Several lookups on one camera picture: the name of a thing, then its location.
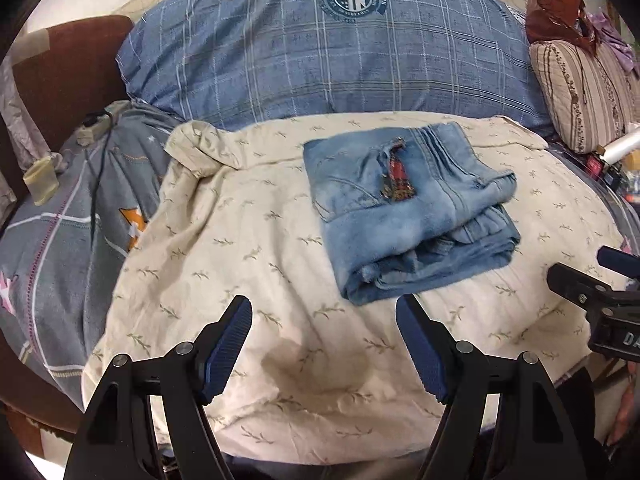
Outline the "blue denim jeans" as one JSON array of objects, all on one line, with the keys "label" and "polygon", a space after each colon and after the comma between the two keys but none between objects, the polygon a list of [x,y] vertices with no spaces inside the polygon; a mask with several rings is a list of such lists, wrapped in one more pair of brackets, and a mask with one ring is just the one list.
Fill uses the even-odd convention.
[{"label": "blue denim jeans", "polygon": [[355,306],[502,268],[521,240],[504,208],[514,172],[484,164],[456,122],[311,140],[303,159],[338,291]]}]

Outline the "red small box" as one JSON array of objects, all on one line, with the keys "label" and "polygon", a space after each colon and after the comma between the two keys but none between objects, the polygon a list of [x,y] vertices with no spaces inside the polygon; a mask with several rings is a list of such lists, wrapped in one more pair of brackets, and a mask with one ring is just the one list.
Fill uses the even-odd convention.
[{"label": "red small box", "polygon": [[594,180],[598,180],[601,177],[602,171],[605,168],[605,162],[602,158],[596,154],[590,154],[586,159],[586,173],[590,175]]}]

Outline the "white plastic roll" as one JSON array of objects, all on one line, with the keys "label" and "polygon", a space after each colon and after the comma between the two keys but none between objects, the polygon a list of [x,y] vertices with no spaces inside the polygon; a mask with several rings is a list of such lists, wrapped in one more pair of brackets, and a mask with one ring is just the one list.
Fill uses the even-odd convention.
[{"label": "white plastic roll", "polygon": [[614,165],[640,146],[640,128],[631,129],[604,148],[601,158],[608,165]]}]

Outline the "beige leaf-print blanket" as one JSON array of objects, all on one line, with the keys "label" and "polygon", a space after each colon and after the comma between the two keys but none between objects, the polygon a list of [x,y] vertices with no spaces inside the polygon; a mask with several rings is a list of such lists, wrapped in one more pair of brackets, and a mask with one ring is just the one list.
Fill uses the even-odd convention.
[{"label": "beige leaf-print blanket", "polygon": [[[238,295],[252,327],[224,393],[206,415],[234,456],[329,465],[426,448],[442,407],[426,393],[393,300],[343,299],[311,205],[303,145],[347,131],[423,127],[427,112],[314,115],[228,132],[187,122],[171,133],[160,206],[129,253],[105,332],[82,373],[85,398],[119,353],[161,356],[215,322]],[[421,304],[458,339],[495,356],[540,356],[558,379],[589,350],[584,312],[547,288],[556,262],[615,288],[599,247],[629,247],[636,219],[615,219],[590,184],[514,120],[461,118],[483,162],[511,169],[506,209],[521,233],[505,268],[424,292]]]}]

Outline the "striped beige cushion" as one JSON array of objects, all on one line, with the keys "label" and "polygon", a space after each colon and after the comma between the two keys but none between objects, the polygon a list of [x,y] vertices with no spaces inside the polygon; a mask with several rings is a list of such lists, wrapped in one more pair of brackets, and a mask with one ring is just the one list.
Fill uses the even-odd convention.
[{"label": "striped beige cushion", "polygon": [[639,77],[611,47],[598,44],[590,54],[567,41],[539,41],[529,56],[555,131],[574,153],[592,153],[638,122]]}]

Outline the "grey star-print bedsheet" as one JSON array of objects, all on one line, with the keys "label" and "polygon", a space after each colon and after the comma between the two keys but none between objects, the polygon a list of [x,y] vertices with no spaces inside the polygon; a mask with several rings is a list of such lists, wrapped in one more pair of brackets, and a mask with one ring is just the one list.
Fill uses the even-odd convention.
[{"label": "grey star-print bedsheet", "polygon": [[26,198],[1,237],[1,330],[18,358],[82,403],[81,375],[105,330],[120,269],[160,204],[178,119],[132,101],[86,148],[69,138],[58,190]]}]

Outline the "purple cloth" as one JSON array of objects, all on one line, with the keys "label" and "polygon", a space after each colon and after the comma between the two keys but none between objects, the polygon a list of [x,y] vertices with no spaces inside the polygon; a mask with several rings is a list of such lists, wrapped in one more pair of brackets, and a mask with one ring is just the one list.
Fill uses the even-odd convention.
[{"label": "purple cloth", "polygon": [[600,40],[613,51],[623,71],[626,74],[638,76],[639,53],[636,44],[624,39],[622,33],[615,28],[608,14],[602,10],[594,13],[588,12],[587,15]]}]

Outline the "beige tape roll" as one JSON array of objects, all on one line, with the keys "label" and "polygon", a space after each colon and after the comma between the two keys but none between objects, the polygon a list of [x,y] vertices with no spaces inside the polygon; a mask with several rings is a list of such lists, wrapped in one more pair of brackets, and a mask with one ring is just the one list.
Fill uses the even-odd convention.
[{"label": "beige tape roll", "polygon": [[51,155],[36,160],[24,173],[23,181],[36,206],[47,203],[58,190],[58,177]]}]

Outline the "white power strip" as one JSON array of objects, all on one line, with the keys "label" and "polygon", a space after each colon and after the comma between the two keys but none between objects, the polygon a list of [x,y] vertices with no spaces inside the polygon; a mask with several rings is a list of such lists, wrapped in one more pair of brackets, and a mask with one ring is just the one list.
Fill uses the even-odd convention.
[{"label": "white power strip", "polygon": [[90,113],[75,129],[76,143],[82,148],[98,142],[104,134],[111,131],[117,124],[119,116],[130,109],[131,102],[127,100],[114,101],[98,112]]}]

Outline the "brown wooden headboard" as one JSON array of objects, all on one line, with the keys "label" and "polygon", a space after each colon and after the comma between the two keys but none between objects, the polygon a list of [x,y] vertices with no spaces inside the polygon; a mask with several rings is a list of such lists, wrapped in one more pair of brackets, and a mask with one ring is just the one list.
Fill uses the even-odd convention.
[{"label": "brown wooden headboard", "polygon": [[123,15],[85,18],[30,32],[10,49],[26,110],[53,151],[85,117],[126,99],[116,54],[132,29]]}]

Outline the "blue plaid pillow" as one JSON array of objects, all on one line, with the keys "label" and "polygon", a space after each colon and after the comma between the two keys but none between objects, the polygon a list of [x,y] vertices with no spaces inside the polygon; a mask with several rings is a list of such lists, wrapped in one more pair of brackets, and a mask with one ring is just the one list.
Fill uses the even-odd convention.
[{"label": "blue plaid pillow", "polygon": [[229,131],[403,110],[552,131],[524,27],[499,0],[164,0],[116,62],[128,96]]}]

